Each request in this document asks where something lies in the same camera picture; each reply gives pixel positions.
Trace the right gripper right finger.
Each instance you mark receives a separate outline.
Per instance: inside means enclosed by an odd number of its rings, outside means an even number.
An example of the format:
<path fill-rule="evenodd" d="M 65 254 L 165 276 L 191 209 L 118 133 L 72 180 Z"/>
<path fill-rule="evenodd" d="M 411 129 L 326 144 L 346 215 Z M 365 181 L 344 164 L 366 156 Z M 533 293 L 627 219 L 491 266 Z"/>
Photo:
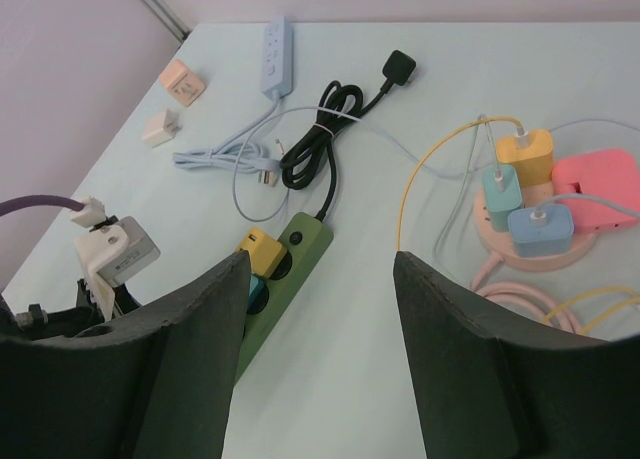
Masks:
<path fill-rule="evenodd" d="M 409 252 L 393 278 L 428 457 L 638 456 L 637 337 L 542 325 Z"/>

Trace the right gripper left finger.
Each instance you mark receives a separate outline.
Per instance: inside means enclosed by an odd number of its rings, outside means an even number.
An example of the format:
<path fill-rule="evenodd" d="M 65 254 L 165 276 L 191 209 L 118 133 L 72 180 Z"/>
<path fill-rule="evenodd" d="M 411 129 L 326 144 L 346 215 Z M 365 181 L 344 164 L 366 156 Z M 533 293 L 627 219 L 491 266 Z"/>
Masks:
<path fill-rule="evenodd" d="M 218 458 L 249 295 L 236 252 L 68 338 L 1 338 L 5 458 Z"/>

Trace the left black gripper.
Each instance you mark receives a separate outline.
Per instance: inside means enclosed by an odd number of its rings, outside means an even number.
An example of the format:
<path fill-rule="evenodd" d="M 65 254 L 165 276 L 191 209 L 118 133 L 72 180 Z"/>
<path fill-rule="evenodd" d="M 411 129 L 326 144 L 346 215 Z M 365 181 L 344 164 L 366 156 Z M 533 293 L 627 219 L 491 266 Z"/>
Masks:
<path fill-rule="evenodd" d="M 14 314 L 1 298 L 1 336 L 14 339 L 49 339 L 54 337 L 88 338 L 112 331 L 84 279 L 77 281 L 76 305 L 73 308 L 46 312 L 31 304 L 24 313 Z"/>

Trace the yellow plug adapter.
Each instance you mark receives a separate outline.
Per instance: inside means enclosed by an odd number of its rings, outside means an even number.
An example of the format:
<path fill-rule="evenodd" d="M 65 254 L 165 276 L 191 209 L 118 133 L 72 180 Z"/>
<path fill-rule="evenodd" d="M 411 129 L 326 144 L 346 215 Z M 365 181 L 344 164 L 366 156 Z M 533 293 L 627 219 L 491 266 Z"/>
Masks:
<path fill-rule="evenodd" d="M 269 278 L 287 253 L 286 247 L 259 228 L 251 228 L 236 248 L 247 251 L 253 274 Z"/>

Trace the green power strip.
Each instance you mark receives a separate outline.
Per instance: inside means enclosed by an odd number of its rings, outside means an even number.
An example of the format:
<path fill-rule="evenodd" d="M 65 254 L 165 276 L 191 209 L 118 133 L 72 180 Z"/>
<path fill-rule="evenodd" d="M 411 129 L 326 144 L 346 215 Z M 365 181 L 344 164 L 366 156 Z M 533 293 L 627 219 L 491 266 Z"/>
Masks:
<path fill-rule="evenodd" d="M 241 377 L 305 280 L 333 240 L 333 232 L 315 217 L 299 212 L 276 239 L 287 249 L 269 278 L 251 314 L 247 313 L 239 353 L 237 377 Z"/>

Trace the white Honor charger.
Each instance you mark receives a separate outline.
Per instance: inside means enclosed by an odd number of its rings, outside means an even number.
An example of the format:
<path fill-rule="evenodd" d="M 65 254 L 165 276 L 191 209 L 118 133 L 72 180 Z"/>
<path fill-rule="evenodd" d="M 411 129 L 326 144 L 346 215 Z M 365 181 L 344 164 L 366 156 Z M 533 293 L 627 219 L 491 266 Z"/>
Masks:
<path fill-rule="evenodd" d="M 174 139 L 179 130 L 178 114 L 170 109 L 165 109 L 147 121 L 142 134 L 142 142 L 154 148 Z"/>

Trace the pink deer cube socket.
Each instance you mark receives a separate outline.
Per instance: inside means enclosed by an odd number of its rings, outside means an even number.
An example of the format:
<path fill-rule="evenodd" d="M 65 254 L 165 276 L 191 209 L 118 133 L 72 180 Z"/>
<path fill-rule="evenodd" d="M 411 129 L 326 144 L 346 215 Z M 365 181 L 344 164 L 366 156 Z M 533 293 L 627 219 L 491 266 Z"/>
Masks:
<path fill-rule="evenodd" d="M 189 107 L 205 91 L 206 85 L 184 62 L 174 59 L 159 75 L 165 90 L 182 106 Z"/>

